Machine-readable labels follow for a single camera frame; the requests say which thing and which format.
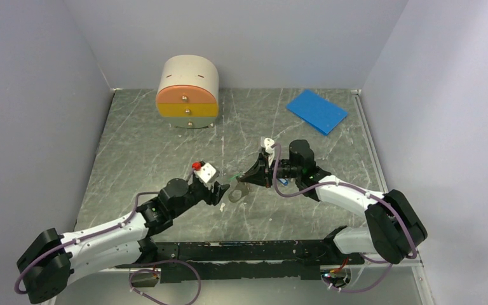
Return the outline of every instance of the white wall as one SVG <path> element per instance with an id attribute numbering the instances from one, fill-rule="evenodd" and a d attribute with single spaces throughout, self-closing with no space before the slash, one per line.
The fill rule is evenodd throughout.
<path id="1" fill-rule="evenodd" d="M 410 0 L 363 93 L 437 304 L 488 304 L 488 0 Z"/>
<path id="2" fill-rule="evenodd" d="M 0 0 L 0 305 L 43 230 L 73 228 L 111 102 L 62 0 Z"/>
<path id="3" fill-rule="evenodd" d="M 407 0 L 65 0 L 113 88 L 196 54 L 222 87 L 361 88 Z"/>

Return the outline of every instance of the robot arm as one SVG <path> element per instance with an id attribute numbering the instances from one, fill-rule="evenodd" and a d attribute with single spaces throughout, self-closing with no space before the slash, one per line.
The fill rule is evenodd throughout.
<path id="1" fill-rule="evenodd" d="M 170 259 L 158 255 L 151 236 L 171 227 L 175 218 L 202 200 L 217 205 L 229 189 L 215 181 L 218 171 L 211 164 L 197 163 L 194 169 L 190 184 L 172 179 L 157 197 L 118 219 L 71 233 L 42 232 L 17 262 L 22 274 L 18 280 L 25 284 L 23 293 L 37 304 L 102 269 Z"/>
<path id="2" fill-rule="evenodd" d="M 329 236 L 341 253 L 377 253 L 386 261 L 398 264 L 412 250 L 407 235 L 410 235 L 414 247 L 427 238 L 425 227 L 400 191 L 392 190 L 383 194 L 348 184 L 317 166 L 315 154 L 306 140 L 290 143 L 289 159 L 276 156 L 274 144 L 269 138 L 261 139 L 262 149 L 257 161 L 250 170 L 237 178 L 238 181 L 264 187 L 274 186 L 281 196 L 302 194 L 316 201 L 333 203 L 364 217 L 367 227 L 340 227 L 334 236 Z M 282 194 L 277 190 L 277 178 L 295 179 L 300 192 Z"/>

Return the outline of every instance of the blue object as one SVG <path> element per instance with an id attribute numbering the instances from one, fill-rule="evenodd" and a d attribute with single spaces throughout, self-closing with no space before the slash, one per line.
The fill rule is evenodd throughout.
<path id="1" fill-rule="evenodd" d="M 278 178 L 278 181 L 280 181 L 281 184 L 283 184 L 284 186 L 287 186 L 289 184 L 289 180 L 287 179 Z"/>
<path id="2" fill-rule="evenodd" d="M 324 135 L 328 135 L 348 114 L 347 111 L 309 90 L 304 90 L 293 99 L 287 105 L 287 109 Z"/>

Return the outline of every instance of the red object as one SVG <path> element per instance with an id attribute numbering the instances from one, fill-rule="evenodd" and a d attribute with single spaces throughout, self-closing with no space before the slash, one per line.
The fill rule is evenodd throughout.
<path id="1" fill-rule="evenodd" d="M 193 168 L 194 170 L 200 170 L 200 169 L 201 169 L 201 163 L 199 163 L 199 162 L 194 162 L 194 163 L 192 164 L 192 168 Z"/>

